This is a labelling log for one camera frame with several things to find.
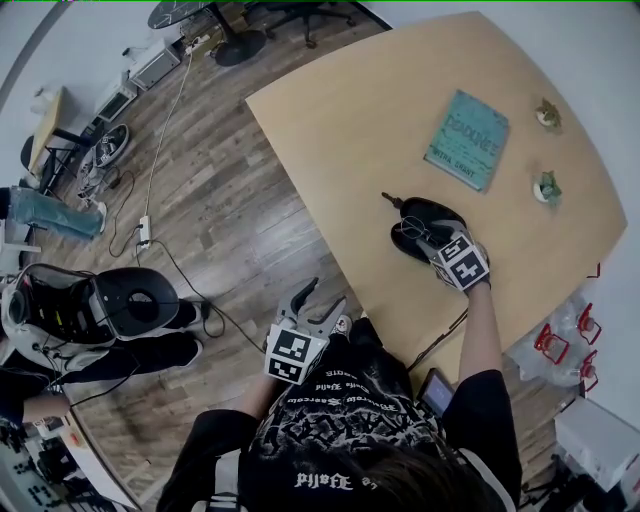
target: white cable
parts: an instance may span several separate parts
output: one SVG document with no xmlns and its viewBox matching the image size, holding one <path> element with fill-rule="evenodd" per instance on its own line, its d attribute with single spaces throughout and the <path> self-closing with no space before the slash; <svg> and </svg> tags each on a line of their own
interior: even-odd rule
<svg viewBox="0 0 640 512">
<path fill-rule="evenodd" d="M 167 116 L 167 120 L 164 123 L 164 127 L 162 128 L 162 133 L 160 134 L 160 142 L 158 143 L 158 150 L 156 151 L 156 156 L 153 159 L 153 165 L 151 166 L 151 176 L 149 176 L 149 188 L 147 189 L 147 206 L 144 209 L 144 215 L 147 216 L 149 213 L 149 198 L 151 197 L 151 180 L 153 180 L 153 171 L 156 169 L 156 162 L 158 161 L 158 155 L 160 154 L 160 148 L 162 147 L 162 139 L 164 139 L 164 132 L 167 129 L 167 125 L 169 124 L 169 119 L 171 119 L 171 114 L 173 114 L 173 110 L 176 108 L 178 104 L 178 100 L 182 95 L 182 89 L 184 88 L 184 83 L 187 81 L 187 75 L 189 74 L 189 70 L 191 69 L 191 62 L 193 61 L 193 53 L 189 56 L 189 65 L 187 66 L 187 72 L 184 74 L 184 78 L 182 79 L 182 84 L 180 85 L 180 90 L 178 91 L 178 96 L 176 100 L 173 102 L 173 106 L 171 107 L 171 111 Z"/>
</svg>

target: wooden table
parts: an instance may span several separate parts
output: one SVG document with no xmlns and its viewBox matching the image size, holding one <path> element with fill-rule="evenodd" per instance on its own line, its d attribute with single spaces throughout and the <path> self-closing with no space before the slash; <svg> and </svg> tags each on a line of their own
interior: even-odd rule
<svg viewBox="0 0 640 512">
<path fill-rule="evenodd" d="M 54 135 L 61 139 L 68 140 L 74 144 L 79 144 L 84 147 L 90 147 L 91 141 L 84 137 L 79 137 L 66 130 L 58 128 L 60 122 L 60 112 L 62 110 L 62 103 L 64 98 L 65 88 L 61 87 L 56 93 L 53 101 L 47 108 L 47 113 L 44 115 L 38 128 L 36 128 L 33 134 L 33 145 L 31 146 L 31 159 L 29 160 L 29 171 L 33 172 L 42 152 L 46 149 L 49 140 Z"/>
<path fill-rule="evenodd" d="M 485 194 L 423 160 L 457 88 L 509 118 Z M 543 96 L 560 109 L 561 134 L 536 120 Z M 435 200 L 467 220 L 491 256 L 503 349 L 566 299 L 626 226 L 609 175 L 566 102 L 477 12 L 352 44 L 247 102 L 385 346 L 405 363 L 447 330 L 467 299 L 392 245 L 398 211 L 382 191 Z M 533 175 L 551 169 L 564 192 L 556 212 L 532 194 Z M 463 332 L 415 380 L 438 366 L 456 381 Z"/>
</svg>

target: table leg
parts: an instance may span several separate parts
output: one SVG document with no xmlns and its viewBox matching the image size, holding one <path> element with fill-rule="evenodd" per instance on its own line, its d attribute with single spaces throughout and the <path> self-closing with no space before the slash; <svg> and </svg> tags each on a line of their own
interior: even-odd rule
<svg viewBox="0 0 640 512">
<path fill-rule="evenodd" d="M 215 3 L 205 7 L 220 23 L 225 42 L 218 46 L 216 62 L 221 66 L 235 66 L 256 55 L 266 43 L 267 37 L 258 30 L 236 32 L 224 18 Z"/>
<path fill-rule="evenodd" d="M 85 148 L 91 147 L 90 139 L 88 139 L 87 137 L 80 137 L 71 132 L 68 132 L 67 130 L 56 128 L 55 130 L 53 130 L 53 134 L 56 137 L 60 137 L 61 139 L 68 140 L 69 142 L 73 142 L 74 144 L 79 144 L 80 146 L 83 146 Z"/>
</svg>

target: black t-shirt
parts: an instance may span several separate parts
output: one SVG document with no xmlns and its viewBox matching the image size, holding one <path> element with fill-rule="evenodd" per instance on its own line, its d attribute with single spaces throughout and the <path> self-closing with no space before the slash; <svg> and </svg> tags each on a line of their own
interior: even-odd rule
<svg viewBox="0 0 640 512">
<path fill-rule="evenodd" d="M 375 482 L 345 460 L 381 444 L 437 456 L 433 418 L 409 398 L 402 364 L 375 346 L 334 346 L 301 386 L 291 386 L 262 423 L 244 413 L 209 411 L 196 419 L 158 504 L 190 511 L 215 493 L 221 455 L 241 450 L 239 501 L 259 510 L 356 510 L 377 505 Z M 443 418 L 448 443 L 478 455 L 518 502 L 522 470 L 502 374 L 460 384 Z"/>
<path fill-rule="evenodd" d="M 11 189 L 0 187 L 0 219 L 5 220 L 9 215 L 9 204 L 11 203 Z"/>
</svg>

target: white box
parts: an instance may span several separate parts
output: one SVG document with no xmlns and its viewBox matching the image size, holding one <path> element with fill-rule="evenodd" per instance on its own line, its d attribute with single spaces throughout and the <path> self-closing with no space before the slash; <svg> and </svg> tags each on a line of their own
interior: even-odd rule
<svg viewBox="0 0 640 512">
<path fill-rule="evenodd" d="M 127 73 L 118 73 L 96 101 L 96 116 L 110 123 L 138 96 L 138 87 L 129 82 Z"/>
<path fill-rule="evenodd" d="M 605 492 L 640 453 L 640 432 L 584 398 L 558 414 L 555 426 L 558 444 Z"/>
<path fill-rule="evenodd" d="M 147 91 L 180 64 L 176 51 L 164 40 L 157 41 L 129 69 L 129 80 Z"/>
</svg>

